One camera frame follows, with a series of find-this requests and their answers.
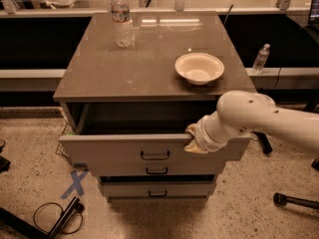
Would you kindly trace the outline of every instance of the bottle label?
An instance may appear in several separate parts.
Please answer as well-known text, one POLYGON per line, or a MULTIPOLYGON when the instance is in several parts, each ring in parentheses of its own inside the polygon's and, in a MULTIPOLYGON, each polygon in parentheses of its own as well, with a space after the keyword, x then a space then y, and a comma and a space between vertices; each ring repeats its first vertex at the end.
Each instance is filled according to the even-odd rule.
POLYGON ((130 10, 125 11, 112 11, 113 21, 115 22, 127 22, 130 21, 130 10))

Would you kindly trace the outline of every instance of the drawer handle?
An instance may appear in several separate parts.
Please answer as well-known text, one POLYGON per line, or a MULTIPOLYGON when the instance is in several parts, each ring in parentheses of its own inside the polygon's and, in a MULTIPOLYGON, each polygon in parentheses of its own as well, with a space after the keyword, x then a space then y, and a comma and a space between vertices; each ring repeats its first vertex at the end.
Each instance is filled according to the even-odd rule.
POLYGON ((166 197, 166 196, 167 196, 167 190, 164 191, 163 194, 154 194, 149 191, 149 197, 166 197))
POLYGON ((169 150, 165 154, 144 154, 143 151, 141 151, 141 159, 143 160, 167 160, 169 159, 169 150))
POLYGON ((164 169, 164 171, 160 171, 160 172, 158 172, 158 171, 149 171, 149 169, 146 168, 146 172, 147 172, 147 174, 149 174, 149 175, 164 175, 164 174, 167 174, 167 173, 168 173, 168 168, 166 167, 166 168, 164 169))

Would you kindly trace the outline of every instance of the speckled floor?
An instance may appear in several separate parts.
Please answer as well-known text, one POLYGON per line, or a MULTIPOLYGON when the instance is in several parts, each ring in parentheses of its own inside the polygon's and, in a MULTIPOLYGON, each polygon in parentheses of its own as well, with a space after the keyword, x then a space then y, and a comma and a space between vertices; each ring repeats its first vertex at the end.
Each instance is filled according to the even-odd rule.
MULTIPOLYGON (((74 196, 66 191, 75 170, 57 154, 59 136, 66 125, 56 108, 0 109, 2 156, 11 161, 0 173, 0 207, 30 224, 36 209, 47 202, 64 208, 74 196)), ((82 229, 56 238, 95 239, 227 239, 318 238, 319 211, 288 204, 277 207, 275 192, 319 200, 319 171, 311 162, 319 156, 303 153, 269 138, 273 151, 262 153, 251 141, 239 162, 228 162, 208 200, 114 200, 108 203, 89 172, 81 181, 85 206, 82 229)), ((83 168, 77 169, 78 175, 83 168)), ((50 230, 60 212, 48 206, 38 212, 39 225, 50 230)), ((80 224, 75 216, 68 227, 80 224)), ((24 238, 0 223, 0 238, 24 238)))

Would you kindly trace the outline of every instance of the small clear bottle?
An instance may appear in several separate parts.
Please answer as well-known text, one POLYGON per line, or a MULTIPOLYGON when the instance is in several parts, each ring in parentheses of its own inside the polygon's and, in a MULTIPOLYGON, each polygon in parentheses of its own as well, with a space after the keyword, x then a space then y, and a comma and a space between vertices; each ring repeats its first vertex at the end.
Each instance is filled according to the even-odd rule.
POLYGON ((265 44, 258 52, 258 55, 252 66, 252 73, 260 75, 270 54, 270 45, 265 44))
POLYGON ((121 48, 127 48, 133 41, 129 1, 112 0, 111 10, 116 43, 121 48))

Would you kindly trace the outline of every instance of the drawer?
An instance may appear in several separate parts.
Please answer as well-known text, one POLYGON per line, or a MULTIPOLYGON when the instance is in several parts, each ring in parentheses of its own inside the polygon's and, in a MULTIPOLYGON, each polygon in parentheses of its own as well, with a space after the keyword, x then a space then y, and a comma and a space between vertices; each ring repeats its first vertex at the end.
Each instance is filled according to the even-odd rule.
POLYGON ((240 160, 250 137, 233 139, 215 153, 194 154, 184 147, 188 133, 64 135, 60 142, 72 162, 86 163, 94 175, 221 173, 227 160, 240 160))
POLYGON ((207 198, 216 175, 100 177, 99 188, 109 201, 125 198, 207 198))

